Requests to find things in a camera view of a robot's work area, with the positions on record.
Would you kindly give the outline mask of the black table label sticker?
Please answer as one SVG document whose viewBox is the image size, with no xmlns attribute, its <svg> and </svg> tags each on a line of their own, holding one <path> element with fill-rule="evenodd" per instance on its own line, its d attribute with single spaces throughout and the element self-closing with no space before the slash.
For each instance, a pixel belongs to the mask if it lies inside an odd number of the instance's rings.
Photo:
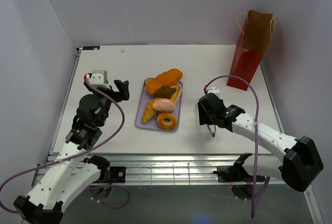
<svg viewBox="0 0 332 224">
<path fill-rule="evenodd" d="M 82 50 L 99 50 L 100 46 L 83 46 Z"/>
</svg>

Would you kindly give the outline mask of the long orange bread loaf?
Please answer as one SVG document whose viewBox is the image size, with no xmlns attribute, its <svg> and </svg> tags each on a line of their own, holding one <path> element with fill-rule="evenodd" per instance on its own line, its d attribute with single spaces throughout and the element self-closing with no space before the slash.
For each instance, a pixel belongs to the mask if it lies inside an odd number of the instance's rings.
<svg viewBox="0 0 332 224">
<path fill-rule="evenodd" d="M 145 90 L 153 95 L 156 91 L 158 91 L 162 86 L 171 87 L 178 83 L 178 81 L 182 78 L 183 73 L 177 69 L 172 68 L 162 74 L 159 74 L 156 78 L 151 80 L 146 86 Z"/>
</svg>

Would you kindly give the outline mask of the aluminium rail frame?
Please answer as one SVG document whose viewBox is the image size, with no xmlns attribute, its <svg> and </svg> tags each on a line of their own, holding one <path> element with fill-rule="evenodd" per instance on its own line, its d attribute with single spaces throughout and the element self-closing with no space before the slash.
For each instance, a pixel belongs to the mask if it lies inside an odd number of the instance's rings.
<svg viewBox="0 0 332 224">
<path fill-rule="evenodd" d="M 101 154 L 111 166 L 126 167 L 125 186 L 218 185 L 213 172 L 229 167 L 239 155 L 111 155 Z"/>
</svg>

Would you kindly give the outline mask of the lavender plastic tray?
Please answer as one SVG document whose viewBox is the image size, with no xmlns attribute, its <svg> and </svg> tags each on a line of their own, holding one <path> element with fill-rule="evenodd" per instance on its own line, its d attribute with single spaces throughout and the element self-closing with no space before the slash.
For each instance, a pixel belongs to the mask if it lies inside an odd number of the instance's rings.
<svg viewBox="0 0 332 224">
<path fill-rule="evenodd" d="M 141 89 L 141 96 L 139 100 L 139 105 L 137 108 L 137 113 L 135 117 L 135 125 L 141 129 L 154 130 L 154 131 L 165 131 L 165 132 L 175 132 L 179 126 L 179 119 L 181 113 L 182 105 L 182 92 L 183 92 L 183 83 L 179 81 L 173 88 L 176 89 L 175 95 L 176 99 L 174 104 L 176 109 L 172 114 L 177 120 L 177 125 L 171 130 L 164 130 L 158 125 L 158 113 L 155 112 L 152 108 L 153 103 L 157 100 L 152 95 L 150 95 L 146 89 L 145 84 L 143 84 Z"/>
</svg>

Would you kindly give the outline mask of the white iced hotdog bun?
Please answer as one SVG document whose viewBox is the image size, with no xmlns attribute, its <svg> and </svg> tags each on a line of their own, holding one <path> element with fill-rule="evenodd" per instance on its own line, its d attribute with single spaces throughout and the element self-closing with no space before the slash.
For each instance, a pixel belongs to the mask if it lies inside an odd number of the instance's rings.
<svg viewBox="0 0 332 224">
<path fill-rule="evenodd" d="M 170 100 L 176 105 L 182 95 L 183 89 L 180 85 L 174 85 L 171 88 L 175 89 L 175 92 L 170 97 Z"/>
</svg>

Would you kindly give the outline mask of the dark brown chocolate bread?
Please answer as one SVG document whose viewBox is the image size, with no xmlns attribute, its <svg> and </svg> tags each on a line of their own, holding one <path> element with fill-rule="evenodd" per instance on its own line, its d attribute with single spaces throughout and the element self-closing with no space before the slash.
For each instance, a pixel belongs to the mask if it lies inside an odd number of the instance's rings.
<svg viewBox="0 0 332 224">
<path fill-rule="evenodd" d="M 156 98 L 170 99 L 175 92 L 175 88 L 163 85 L 153 94 L 153 96 Z"/>
</svg>

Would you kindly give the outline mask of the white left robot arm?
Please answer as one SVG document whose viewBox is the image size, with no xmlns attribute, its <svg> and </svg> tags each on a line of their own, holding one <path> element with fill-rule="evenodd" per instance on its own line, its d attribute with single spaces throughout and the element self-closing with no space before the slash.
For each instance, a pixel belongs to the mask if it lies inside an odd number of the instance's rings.
<svg viewBox="0 0 332 224">
<path fill-rule="evenodd" d="M 107 83 L 86 78 L 91 92 L 83 96 L 73 118 L 72 128 L 62 150 L 38 184 L 25 196 L 18 196 L 14 207 L 28 223 L 60 223 L 66 208 L 94 182 L 110 183 L 110 162 L 88 152 L 102 135 L 112 103 L 129 100 L 129 82 L 114 81 L 115 92 Z"/>
</svg>

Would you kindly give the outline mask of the striped croissant bread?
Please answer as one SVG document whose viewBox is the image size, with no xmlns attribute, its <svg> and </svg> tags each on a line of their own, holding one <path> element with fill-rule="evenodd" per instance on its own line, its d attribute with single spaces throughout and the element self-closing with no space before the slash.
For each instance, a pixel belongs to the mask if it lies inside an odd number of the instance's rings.
<svg viewBox="0 0 332 224">
<path fill-rule="evenodd" d="M 153 104 L 158 99 L 151 100 L 146 103 L 141 122 L 146 124 L 157 112 L 153 109 Z"/>
</svg>

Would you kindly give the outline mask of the sliced baguette piece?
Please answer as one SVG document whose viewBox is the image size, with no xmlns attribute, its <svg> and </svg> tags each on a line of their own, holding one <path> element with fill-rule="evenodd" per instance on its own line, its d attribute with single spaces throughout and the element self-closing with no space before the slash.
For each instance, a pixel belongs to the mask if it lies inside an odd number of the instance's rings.
<svg viewBox="0 0 332 224">
<path fill-rule="evenodd" d="M 146 78 L 144 81 L 144 85 L 148 85 L 154 78 Z"/>
</svg>

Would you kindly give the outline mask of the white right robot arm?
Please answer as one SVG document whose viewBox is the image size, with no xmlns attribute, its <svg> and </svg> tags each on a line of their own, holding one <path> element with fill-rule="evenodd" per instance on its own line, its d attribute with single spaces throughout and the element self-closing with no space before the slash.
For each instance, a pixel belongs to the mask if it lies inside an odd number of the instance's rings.
<svg viewBox="0 0 332 224">
<path fill-rule="evenodd" d="M 260 181 L 271 177 L 283 180 L 292 189 L 304 192 L 323 170 L 324 165 L 315 142 L 307 137 L 295 138 L 257 124 L 240 107 L 226 107 L 222 99 L 208 93 L 198 101 L 199 123 L 219 127 L 241 135 L 272 153 L 272 156 L 255 158 L 244 153 L 235 163 L 215 171 L 224 181 L 246 181 L 257 175 Z"/>
</svg>

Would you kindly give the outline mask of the pink sugared round bread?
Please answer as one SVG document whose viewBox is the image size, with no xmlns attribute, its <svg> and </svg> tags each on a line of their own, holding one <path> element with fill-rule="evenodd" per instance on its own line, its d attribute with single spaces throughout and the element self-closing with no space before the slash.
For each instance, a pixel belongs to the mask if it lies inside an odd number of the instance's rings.
<svg viewBox="0 0 332 224">
<path fill-rule="evenodd" d="M 176 105 L 169 99 L 159 99 L 153 103 L 153 110 L 159 113 L 172 113 Z"/>
</svg>

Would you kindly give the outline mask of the metal serving tongs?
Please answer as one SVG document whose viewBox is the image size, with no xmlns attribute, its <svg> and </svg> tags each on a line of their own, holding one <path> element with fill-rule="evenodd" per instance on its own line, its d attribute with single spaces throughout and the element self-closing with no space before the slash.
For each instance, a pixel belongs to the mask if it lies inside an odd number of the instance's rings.
<svg viewBox="0 0 332 224">
<path fill-rule="evenodd" d="M 209 124 L 206 124 L 206 127 L 209 131 L 209 134 L 211 137 L 215 137 L 215 134 L 216 134 L 216 125 L 212 124 L 212 125 L 209 125 Z"/>
</svg>

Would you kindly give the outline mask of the red brown paper bag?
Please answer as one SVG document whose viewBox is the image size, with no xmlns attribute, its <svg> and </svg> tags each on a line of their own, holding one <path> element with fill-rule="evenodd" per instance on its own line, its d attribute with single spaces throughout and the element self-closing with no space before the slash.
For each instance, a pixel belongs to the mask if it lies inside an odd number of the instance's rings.
<svg viewBox="0 0 332 224">
<path fill-rule="evenodd" d="M 254 10 L 249 10 L 244 15 L 244 23 L 238 25 L 241 34 L 234 52 L 227 86 L 246 91 L 247 84 L 252 81 L 270 45 L 274 21 L 278 17 Z"/>
</svg>

